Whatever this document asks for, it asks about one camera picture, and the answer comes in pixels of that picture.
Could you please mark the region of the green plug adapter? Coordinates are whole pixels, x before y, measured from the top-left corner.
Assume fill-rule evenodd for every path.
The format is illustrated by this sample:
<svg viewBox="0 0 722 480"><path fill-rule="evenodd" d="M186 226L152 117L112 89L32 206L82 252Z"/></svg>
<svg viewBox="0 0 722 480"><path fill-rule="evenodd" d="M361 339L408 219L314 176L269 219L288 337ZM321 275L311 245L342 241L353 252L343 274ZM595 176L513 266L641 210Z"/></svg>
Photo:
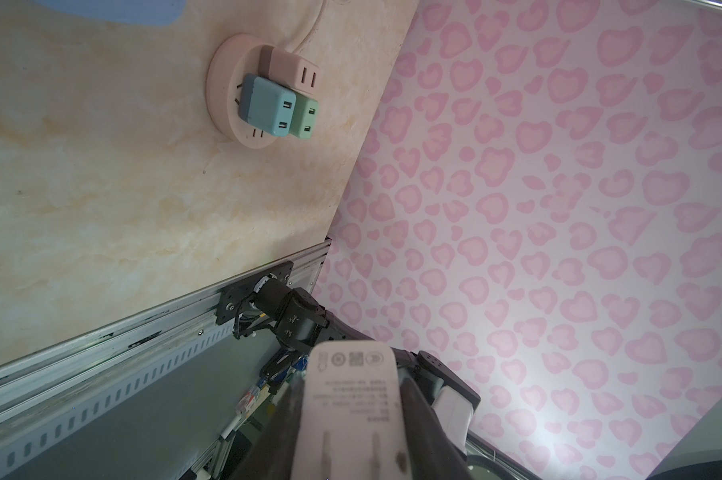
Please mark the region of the green plug adapter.
<svg viewBox="0 0 722 480"><path fill-rule="evenodd" d="M318 109L318 101L301 93L296 93L289 134L300 139L309 139L315 130Z"/></svg>

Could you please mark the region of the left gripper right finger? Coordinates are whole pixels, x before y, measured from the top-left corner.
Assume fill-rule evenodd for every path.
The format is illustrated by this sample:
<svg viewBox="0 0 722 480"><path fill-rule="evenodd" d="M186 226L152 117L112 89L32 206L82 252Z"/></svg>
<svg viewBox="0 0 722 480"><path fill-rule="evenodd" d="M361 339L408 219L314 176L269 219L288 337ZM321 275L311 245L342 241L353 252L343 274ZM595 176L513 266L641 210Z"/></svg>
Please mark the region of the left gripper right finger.
<svg viewBox="0 0 722 480"><path fill-rule="evenodd" d="M471 479L465 460L411 378L400 384L404 429L413 479Z"/></svg>

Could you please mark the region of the white plug adapter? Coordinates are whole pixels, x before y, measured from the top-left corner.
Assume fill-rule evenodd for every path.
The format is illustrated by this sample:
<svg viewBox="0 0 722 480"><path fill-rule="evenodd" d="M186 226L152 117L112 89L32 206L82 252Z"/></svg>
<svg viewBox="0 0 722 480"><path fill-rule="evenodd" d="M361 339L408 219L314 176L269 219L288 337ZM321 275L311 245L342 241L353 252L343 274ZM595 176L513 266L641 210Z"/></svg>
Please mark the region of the white plug adapter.
<svg viewBox="0 0 722 480"><path fill-rule="evenodd" d="M411 479L393 351L327 341L308 357L292 479Z"/></svg>

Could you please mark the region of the teal plug adapter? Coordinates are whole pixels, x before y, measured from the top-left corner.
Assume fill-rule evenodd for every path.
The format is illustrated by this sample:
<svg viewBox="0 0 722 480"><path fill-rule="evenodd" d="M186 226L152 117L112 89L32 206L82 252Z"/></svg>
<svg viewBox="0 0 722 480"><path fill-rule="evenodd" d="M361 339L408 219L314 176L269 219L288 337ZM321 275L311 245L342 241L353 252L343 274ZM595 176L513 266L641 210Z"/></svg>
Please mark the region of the teal plug adapter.
<svg viewBox="0 0 722 480"><path fill-rule="evenodd" d="M289 134L297 94L267 78L246 74L239 99L239 117L275 137Z"/></svg>

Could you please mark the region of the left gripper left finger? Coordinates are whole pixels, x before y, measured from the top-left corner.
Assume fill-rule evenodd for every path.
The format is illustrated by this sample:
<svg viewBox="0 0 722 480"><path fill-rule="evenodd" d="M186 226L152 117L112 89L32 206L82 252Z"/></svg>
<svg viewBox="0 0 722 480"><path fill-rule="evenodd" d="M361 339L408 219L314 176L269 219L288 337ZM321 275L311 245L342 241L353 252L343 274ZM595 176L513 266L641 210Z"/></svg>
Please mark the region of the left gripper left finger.
<svg viewBox="0 0 722 480"><path fill-rule="evenodd" d="M289 480L300 430L305 381L293 381L274 416L229 479Z"/></svg>

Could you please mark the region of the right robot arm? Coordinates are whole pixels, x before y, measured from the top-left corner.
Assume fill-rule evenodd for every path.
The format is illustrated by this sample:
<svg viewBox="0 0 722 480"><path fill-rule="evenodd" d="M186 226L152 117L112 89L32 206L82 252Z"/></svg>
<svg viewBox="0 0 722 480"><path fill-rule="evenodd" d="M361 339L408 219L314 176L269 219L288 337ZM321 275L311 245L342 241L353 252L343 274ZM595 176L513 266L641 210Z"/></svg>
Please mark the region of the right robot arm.
<svg viewBox="0 0 722 480"><path fill-rule="evenodd" d="M292 288L272 274L224 290L216 317L219 325L233 323L237 339L260 330L275 335L280 349L259 373L275 390L316 345L370 338L341 321L304 288ZM415 381L434 410L447 438L466 456L469 424L480 395L433 354L395 348L393 355L397 367Z"/></svg>

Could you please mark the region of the pink plug adapter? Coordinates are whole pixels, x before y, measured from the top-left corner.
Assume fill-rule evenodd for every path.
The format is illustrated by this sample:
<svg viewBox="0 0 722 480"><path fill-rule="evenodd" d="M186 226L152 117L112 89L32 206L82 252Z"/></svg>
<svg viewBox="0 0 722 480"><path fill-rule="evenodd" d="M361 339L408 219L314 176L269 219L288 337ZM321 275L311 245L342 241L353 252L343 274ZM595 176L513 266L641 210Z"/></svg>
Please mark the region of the pink plug adapter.
<svg viewBox="0 0 722 480"><path fill-rule="evenodd" d="M311 98L316 97L321 70L298 54L265 45L260 51L258 72L260 76L281 86Z"/></svg>

